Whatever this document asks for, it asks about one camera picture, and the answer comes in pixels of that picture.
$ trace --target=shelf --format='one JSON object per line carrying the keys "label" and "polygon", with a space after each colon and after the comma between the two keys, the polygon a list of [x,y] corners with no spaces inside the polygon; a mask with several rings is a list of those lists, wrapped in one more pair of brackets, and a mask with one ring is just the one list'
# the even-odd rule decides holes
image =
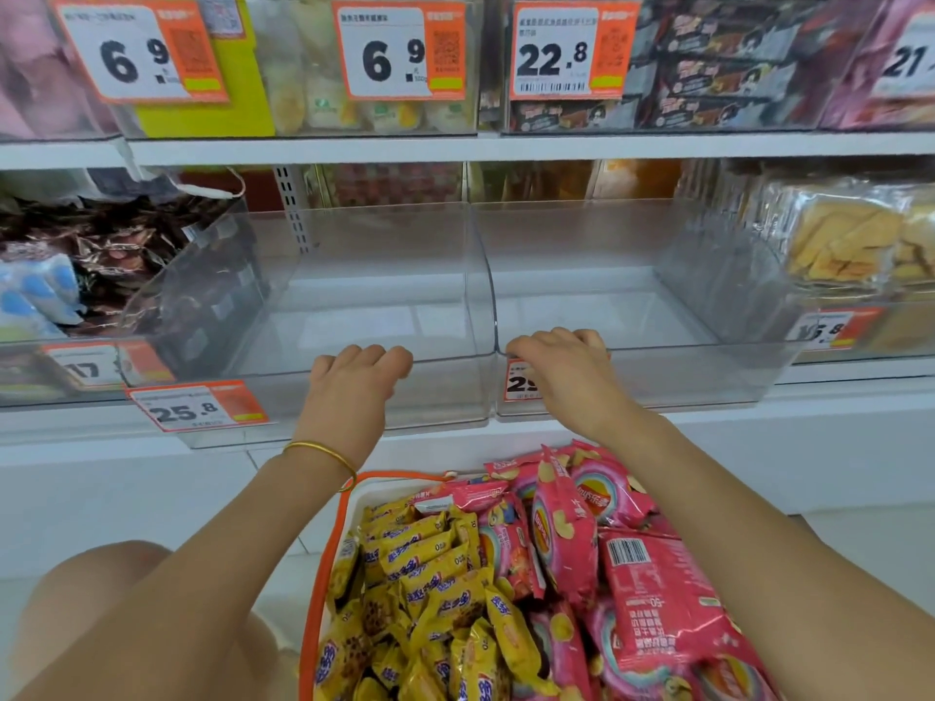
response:
{"label": "shelf", "polygon": [[137,166],[935,154],[935,131],[87,140],[0,144],[0,170]]}

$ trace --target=hand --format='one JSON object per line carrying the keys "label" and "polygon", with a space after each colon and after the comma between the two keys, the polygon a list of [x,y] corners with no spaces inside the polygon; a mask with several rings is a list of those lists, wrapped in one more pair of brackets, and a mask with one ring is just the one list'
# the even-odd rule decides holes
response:
{"label": "hand", "polygon": [[318,357],[293,440],[332,447],[360,469],[383,435],[393,387],[411,369],[412,354],[403,347],[351,345],[336,357]]}
{"label": "hand", "polygon": [[516,337],[507,352],[529,363],[526,375],[559,423],[601,445],[610,447],[621,423],[645,412],[617,382],[604,340],[594,330],[556,327]]}

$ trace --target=price tag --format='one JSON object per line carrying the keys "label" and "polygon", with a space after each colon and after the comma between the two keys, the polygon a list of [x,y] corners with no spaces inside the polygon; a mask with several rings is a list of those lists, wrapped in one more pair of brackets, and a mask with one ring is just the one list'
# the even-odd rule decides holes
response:
{"label": "price tag", "polygon": [[166,433],[269,423],[243,381],[128,388],[127,395]]}
{"label": "price tag", "polygon": [[871,95],[874,98],[935,95],[935,5],[923,7],[906,23]]}
{"label": "price tag", "polygon": [[504,401],[534,401],[542,398],[534,381],[526,378],[524,371],[529,364],[522,359],[507,362],[507,381],[503,386]]}
{"label": "price tag", "polygon": [[351,98],[464,99],[463,2],[341,1],[333,10]]}
{"label": "price tag", "polygon": [[53,0],[106,103],[227,103],[195,0]]}
{"label": "price tag", "polygon": [[515,2],[511,97],[619,99],[638,16],[636,0]]}
{"label": "price tag", "polygon": [[803,315],[789,330],[788,340],[808,340],[803,351],[849,350],[882,313],[882,307],[821,310]]}
{"label": "price tag", "polygon": [[76,347],[42,347],[61,366],[78,388],[107,390],[123,388],[123,376],[117,365],[117,347],[112,342]]}

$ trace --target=person's left hand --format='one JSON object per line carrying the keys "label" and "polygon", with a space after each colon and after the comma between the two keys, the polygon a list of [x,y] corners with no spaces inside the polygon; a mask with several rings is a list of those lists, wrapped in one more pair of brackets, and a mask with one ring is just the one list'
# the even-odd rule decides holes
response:
{"label": "person's left hand", "polygon": [[350,345],[311,366],[309,395],[293,440],[332,447],[360,469],[386,427],[386,401],[412,369],[412,353],[379,345]]}

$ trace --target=person's right hand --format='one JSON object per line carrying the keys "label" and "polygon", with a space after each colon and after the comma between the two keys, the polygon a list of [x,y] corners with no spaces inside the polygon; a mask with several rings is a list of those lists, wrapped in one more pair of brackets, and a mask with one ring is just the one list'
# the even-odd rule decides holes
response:
{"label": "person's right hand", "polygon": [[559,423],[601,445],[609,446],[626,419],[644,412],[621,388],[594,330],[556,327],[516,337],[507,352],[529,363],[526,375]]}

